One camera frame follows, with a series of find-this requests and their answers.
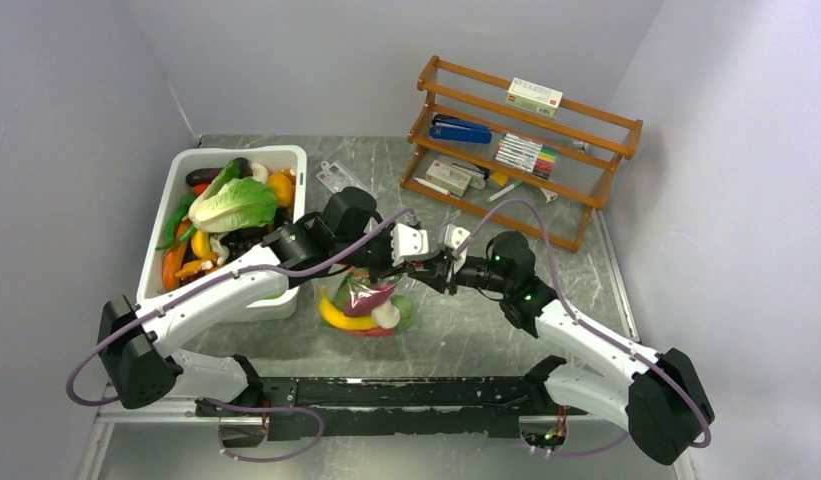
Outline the clear zip top bag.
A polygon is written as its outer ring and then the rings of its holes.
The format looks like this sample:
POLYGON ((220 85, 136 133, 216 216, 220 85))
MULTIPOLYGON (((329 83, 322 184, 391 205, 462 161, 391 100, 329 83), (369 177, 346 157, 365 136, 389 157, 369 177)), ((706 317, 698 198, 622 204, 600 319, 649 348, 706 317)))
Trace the clear zip top bag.
POLYGON ((391 337, 415 322, 415 301, 404 291, 405 274, 372 279, 361 267, 341 266, 314 281, 321 320, 340 332, 363 338, 391 337))

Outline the purple sweet potato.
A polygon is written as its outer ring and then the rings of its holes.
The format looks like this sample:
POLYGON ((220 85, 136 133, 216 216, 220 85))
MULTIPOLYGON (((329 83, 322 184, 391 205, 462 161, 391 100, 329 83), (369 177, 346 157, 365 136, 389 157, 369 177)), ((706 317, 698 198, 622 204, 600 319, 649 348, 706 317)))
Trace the purple sweet potato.
POLYGON ((394 284, 352 285, 343 313, 349 317, 369 316, 372 309, 388 300, 395 291, 394 284))

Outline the green romaine lettuce leaf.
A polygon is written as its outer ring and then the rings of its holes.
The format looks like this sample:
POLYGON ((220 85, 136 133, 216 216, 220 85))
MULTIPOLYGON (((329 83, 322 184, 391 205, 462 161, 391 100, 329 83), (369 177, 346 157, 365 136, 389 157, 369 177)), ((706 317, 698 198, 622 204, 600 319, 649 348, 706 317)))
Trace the green romaine lettuce leaf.
POLYGON ((339 284, 336 292, 332 297, 332 303, 338 307, 340 310, 343 311, 343 306, 348 299, 348 291, 349 287, 354 285, 375 285, 375 284, 394 284, 395 291, 393 292, 392 296, 389 298, 395 306, 401 311, 401 321, 397 327, 405 327, 407 326, 413 319, 415 314, 415 306, 413 301, 400 293, 397 293, 398 287, 402 284, 403 277, 392 277, 387 279, 381 279, 378 281, 372 281, 371 279, 359 275, 348 274, 346 275, 339 284))

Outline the white mushroom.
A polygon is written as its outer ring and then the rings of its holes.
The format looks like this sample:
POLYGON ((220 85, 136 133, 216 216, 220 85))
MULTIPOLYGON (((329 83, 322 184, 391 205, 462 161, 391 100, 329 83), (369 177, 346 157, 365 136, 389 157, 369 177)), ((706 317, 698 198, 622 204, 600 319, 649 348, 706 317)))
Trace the white mushroom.
POLYGON ((370 315, 376 326, 384 330, 396 328, 401 321, 401 311, 390 299, 374 307, 370 315))

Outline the red chili pepper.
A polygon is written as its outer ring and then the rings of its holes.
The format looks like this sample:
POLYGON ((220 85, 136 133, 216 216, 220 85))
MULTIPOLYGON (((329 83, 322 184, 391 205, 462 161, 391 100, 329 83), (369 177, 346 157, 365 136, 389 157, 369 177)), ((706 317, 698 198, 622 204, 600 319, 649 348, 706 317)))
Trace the red chili pepper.
POLYGON ((379 338, 379 337, 389 337, 395 333, 394 328, 381 328, 376 327, 369 330, 362 330, 362 331, 350 331, 350 334, 357 336, 357 337, 366 337, 366 338, 379 338))

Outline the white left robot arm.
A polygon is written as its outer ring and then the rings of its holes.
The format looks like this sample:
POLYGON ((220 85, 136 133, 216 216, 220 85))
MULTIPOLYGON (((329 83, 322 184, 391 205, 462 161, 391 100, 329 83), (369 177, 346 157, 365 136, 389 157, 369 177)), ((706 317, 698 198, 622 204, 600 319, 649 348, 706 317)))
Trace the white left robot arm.
POLYGON ((125 299, 102 311, 96 353, 126 409, 165 397, 223 402, 247 416, 264 405, 263 382, 243 355, 214 357, 186 343, 257 300, 284 295, 337 265, 393 273, 427 248, 411 208, 383 219, 375 199, 348 187, 324 209, 276 228, 208 276, 135 308, 125 299))

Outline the yellow banana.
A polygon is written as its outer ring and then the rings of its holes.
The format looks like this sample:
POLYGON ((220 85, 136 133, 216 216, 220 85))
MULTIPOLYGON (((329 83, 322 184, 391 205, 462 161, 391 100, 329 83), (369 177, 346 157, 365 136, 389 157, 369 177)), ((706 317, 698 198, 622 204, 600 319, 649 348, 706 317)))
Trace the yellow banana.
POLYGON ((322 319, 330 326, 352 332, 363 332, 377 328, 371 316, 349 317, 336 307, 327 295, 327 287, 319 288, 318 309, 322 319))

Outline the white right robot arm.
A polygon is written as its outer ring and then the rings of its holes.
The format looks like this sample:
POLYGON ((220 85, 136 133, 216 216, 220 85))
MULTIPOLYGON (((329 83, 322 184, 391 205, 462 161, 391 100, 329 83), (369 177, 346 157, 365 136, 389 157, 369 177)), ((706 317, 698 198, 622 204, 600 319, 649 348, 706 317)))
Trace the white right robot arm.
POLYGON ((469 233, 446 229, 436 246, 424 231, 394 242, 393 263, 410 267, 410 277, 455 294, 460 287, 500 294, 508 322, 531 336, 553 342, 586 363, 576 367, 551 356, 528 374, 528 406, 551 413, 574 407, 624 429, 650 459, 673 464, 693 447, 715 414, 691 359, 672 348, 664 353, 627 340, 572 306, 535 273, 536 257, 519 232, 504 232, 482 257, 461 251, 469 233))

